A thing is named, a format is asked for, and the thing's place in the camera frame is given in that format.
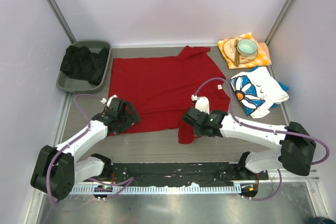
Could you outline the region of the red t-shirt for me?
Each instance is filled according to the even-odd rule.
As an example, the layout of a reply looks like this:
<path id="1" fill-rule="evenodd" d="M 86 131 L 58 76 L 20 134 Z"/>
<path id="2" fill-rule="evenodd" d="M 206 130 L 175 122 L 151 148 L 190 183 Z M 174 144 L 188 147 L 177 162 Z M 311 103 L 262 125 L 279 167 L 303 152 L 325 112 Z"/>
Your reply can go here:
<path id="1" fill-rule="evenodd" d="M 186 46 L 177 56 L 114 59 L 109 95 L 130 101 L 141 119 L 126 133 L 178 129 L 179 143 L 192 143 L 193 129 L 182 116 L 194 93 L 207 97 L 211 110 L 228 111 L 230 98 L 220 88 L 224 75 L 210 50 Z"/>

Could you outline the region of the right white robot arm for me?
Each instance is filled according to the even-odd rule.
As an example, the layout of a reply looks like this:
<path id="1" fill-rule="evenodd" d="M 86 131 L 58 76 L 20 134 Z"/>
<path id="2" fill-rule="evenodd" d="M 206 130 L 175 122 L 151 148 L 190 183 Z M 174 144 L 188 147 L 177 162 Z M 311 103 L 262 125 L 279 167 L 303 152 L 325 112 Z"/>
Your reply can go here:
<path id="1" fill-rule="evenodd" d="M 297 123 L 269 125 L 213 110 L 202 112 L 190 107 L 182 117 L 193 128 L 195 136 L 237 138 L 267 147 L 262 152 L 244 152 L 237 166 L 242 179 L 250 179 L 269 169 L 285 169 L 299 176 L 308 176 L 316 150 L 316 142 Z"/>

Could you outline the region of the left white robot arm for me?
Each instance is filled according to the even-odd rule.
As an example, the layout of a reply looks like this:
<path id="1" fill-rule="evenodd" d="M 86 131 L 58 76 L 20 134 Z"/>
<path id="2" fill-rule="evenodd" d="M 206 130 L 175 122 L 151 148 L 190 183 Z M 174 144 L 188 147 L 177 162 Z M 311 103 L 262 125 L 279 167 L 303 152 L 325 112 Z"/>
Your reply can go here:
<path id="1" fill-rule="evenodd" d="M 80 182 L 90 178 L 105 182 L 111 177 L 111 159 L 100 154 L 92 154 L 84 161 L 79 158 L 108 135 L 125 132 L 140 117 L 131 102 L 116 95 L 102 102 L 103 111 L 81 131 L 55 147 L 46 145 L 40 150 L 30 180 L 33 188 L 63 200 Z"/>

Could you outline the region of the white daisy print t-shirt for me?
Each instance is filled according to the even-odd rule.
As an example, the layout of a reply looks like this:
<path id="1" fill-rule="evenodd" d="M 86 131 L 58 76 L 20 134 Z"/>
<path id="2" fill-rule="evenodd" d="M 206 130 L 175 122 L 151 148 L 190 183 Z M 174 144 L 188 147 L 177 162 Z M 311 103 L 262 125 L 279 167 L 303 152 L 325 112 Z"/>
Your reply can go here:
<path id="1" fill-rule="evenodd" d="M 230 79 L 235 96 L 247 116 L 263 118 L 270 109 L 289 99 L 288 88 L 274 79 L 266 67 L 240 72 Z"/>

